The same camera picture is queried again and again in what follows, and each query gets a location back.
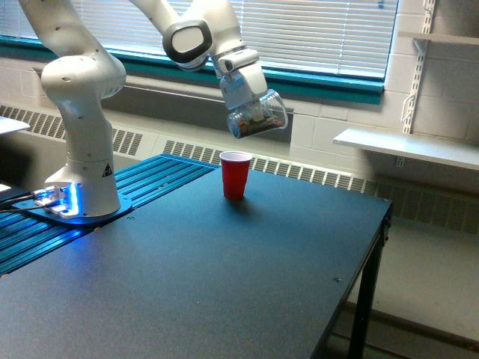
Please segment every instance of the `cup rim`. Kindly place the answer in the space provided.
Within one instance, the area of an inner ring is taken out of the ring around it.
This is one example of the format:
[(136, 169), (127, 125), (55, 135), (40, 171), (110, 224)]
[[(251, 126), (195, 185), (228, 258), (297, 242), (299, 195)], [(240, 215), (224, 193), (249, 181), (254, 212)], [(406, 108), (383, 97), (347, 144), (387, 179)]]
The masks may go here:
[(225, 151), (219, 154), (219, 158), (226, 162), (247, 162), (253, 159), (253, 155), (241, 151)]

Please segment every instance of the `red plastic cup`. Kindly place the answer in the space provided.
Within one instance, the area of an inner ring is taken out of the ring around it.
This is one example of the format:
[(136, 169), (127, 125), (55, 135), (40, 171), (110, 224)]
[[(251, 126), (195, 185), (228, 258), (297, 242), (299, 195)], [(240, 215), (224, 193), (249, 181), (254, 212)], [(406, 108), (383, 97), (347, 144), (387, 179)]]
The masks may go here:
[(240, 200), (245, 193), (249, 163), (253, 156), (249, 153), (228, 151), (219, 155), (222, 160), (223, 194), (227, 199)]

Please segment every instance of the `black cable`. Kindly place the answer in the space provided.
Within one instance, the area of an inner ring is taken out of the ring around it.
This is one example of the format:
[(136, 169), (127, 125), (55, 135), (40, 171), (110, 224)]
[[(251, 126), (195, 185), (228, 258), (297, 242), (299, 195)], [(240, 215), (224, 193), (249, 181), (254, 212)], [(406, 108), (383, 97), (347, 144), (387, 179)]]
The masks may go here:
[(26, 196), (11, 198), (10, 200), (4, 200), (3, 202), (0, 202), (0, 207), (11, 206), (12, 204), (15, 204), (15, 203), (18, 203), (18, 202), (23, 202), (24, 200), (31, 200), (33, 198), (34, 198), (33, 194), (28, 194)]
[(31, 211), (33, 209), (48, 208), (48, 207), (51, 207), (51, 206), (52, 205), (43, 205), (43, 206), (28, 207), (28, 208), (21, 208), (21, 209), (3, 209), (2, 211), (0, 211), (0, 214), (2, 214), (2, 213), (26, 212), (26, 211)]

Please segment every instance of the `table leg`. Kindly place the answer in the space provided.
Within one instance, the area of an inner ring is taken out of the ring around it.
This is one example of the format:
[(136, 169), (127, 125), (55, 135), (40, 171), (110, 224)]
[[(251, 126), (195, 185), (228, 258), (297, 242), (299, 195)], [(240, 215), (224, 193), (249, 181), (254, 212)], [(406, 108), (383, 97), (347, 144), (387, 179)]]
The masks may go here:
[(351, 334), (348, 359), (361, 359), (366, 341), (367, 325), (373, 307), (374, 291), (384, 246), (384, 228), (381, 230), (376, 246), (373, 249), (362, 271), (358, 303), (354, 317), (353, 333)]

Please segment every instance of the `shelf bracket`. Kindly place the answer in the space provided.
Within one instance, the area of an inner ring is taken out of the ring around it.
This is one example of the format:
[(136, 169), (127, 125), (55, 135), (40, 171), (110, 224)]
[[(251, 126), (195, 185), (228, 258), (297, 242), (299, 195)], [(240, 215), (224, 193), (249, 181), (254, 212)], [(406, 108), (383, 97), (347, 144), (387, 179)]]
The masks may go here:
[[(426, 14), (424, 16), (422, 33), (430, 34), (431, 26), (433, 24), (434, 10), (436, 8), (436, 0), (423, 0), (423, 6), (426, 10)], [(414, 39), (413, 42), (418, 50), (418, 60), (416, 61), (411, 91), (409, 92), (409, 96), (404, 100), (403, 111), (401, 113), (400, 119), (403, 123), (403, 133), (407, 135), (412, 133), (412, 123), (416, 113), (416, 105), (418, 104), (419, 88), (421, 86), (422, 75), (424, 72), (424, 62), (427, 54), (427, 47), (429, 45), (429, 40), (424, 39)], [(404, 167), (405, 161), (406, 159), (404, 157), (397, 157), (396, 166), (400, 168)]]
[(429, 41), (424, 39), (414, 39), (413, 42), (416, 46), (416, 49), (418, 50), (419, 56), (426, 55), (427, 44), (429, 43)]

